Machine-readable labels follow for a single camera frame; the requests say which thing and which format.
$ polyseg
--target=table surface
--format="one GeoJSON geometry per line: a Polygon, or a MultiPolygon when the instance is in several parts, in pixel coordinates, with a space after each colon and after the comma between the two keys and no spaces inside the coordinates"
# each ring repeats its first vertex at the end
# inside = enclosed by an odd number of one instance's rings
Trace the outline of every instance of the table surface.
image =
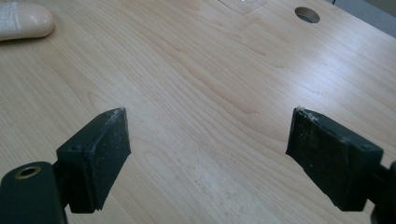
{"type": "Polygon", "coordinates": [[[45,38],[0,43],[0,176],[125,106],[132,154],[102,211],[70,223],[369,223],[285,155],[304,106],[396,160],[396,39],[321,0],[35,0],[45,38]],[[310,7],[319,23],[296,17],[310,7]]]}

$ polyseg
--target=light wood grain surface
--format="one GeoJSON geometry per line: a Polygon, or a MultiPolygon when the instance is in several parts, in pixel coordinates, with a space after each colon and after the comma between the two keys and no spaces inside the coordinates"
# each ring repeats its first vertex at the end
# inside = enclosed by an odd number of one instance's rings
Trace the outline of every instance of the light wood grain surface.
{"type": "Polygon", "coordinates": [[[70,223],[370,223],[285,155],[292,109],[396,160],[396,40],[322,0],[32,0],[42,39],[0,42],[0,176],[125,106],[132,155],[104,210],[70,223]],[[310,7],[320,22],[294,14],[310,7]]]}

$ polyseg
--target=beige rounded object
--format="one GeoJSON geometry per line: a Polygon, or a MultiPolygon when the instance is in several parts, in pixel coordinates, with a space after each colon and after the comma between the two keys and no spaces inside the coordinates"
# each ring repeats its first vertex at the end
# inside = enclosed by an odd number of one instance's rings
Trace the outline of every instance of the beige rounded object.
{"type": "Polygon", "coordinates": [[[34,3],[0,3],[0,41],[42,37],[54,27],[52,14],[34,3]]]}

